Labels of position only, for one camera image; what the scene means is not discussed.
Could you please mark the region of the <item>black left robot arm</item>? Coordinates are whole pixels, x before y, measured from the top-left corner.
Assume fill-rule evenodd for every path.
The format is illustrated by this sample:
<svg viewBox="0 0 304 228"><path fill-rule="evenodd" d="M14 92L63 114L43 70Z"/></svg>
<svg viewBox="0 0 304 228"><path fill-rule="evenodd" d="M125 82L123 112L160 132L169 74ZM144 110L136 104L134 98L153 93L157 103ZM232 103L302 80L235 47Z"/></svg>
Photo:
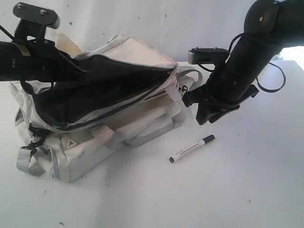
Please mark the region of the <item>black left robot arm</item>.
<svg viewBox="0 0 304 228"><path fill-rule="evenodd" d="M45 39L46 26L20 20L11 42L0 43L1 81L79 81L83 73L70 55Z"/></svg>

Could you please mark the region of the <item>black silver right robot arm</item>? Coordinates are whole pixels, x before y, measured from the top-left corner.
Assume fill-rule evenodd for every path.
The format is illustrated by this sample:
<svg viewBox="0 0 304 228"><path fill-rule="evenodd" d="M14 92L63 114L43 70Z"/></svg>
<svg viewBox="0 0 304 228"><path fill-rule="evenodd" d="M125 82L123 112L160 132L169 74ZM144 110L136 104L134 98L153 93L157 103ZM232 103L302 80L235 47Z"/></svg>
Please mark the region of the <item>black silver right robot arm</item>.
<svg viewBox="0 0 304 228"><path fill-rule="evenodd" d="M205 68L212 64L205 84L183 96L186 106L198 105L199 124L214 123L255 97L256 79L273 56L284 48L304 44L304 3L301 0L258 0L248 10L242 33L228 49L193 48L188 62Z"/></svg>

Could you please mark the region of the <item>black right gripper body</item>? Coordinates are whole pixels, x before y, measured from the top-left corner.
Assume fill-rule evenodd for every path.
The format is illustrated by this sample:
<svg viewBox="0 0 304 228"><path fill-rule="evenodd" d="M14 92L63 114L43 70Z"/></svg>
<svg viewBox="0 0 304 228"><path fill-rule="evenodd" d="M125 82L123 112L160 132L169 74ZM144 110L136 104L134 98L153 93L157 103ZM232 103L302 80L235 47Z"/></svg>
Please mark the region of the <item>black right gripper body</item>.
<svg viewBox="0 0 304 228"><path fill-rule="evenodd" d="M247 79L209 79L206 84L193 91L186 92L182 100L189 107L192 104L204 104L209 107L209 116L223 109L235 111L249 97L254 98L259 90Z"/></svg>

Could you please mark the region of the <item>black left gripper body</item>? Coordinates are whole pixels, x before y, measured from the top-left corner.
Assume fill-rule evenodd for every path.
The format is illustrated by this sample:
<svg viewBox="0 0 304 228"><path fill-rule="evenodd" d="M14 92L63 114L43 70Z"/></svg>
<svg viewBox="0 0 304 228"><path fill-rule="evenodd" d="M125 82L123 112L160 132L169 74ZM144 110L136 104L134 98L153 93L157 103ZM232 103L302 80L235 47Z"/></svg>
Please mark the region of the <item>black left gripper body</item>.
<svg viewBox="0 0 304 228"><path fill-rule="evenodd" d="M15 67L35 80L77 81L78 69L68 54L45 39L46 26L21 19L14 34L14 43L26 48L27 55L15 57Z"/></svg>

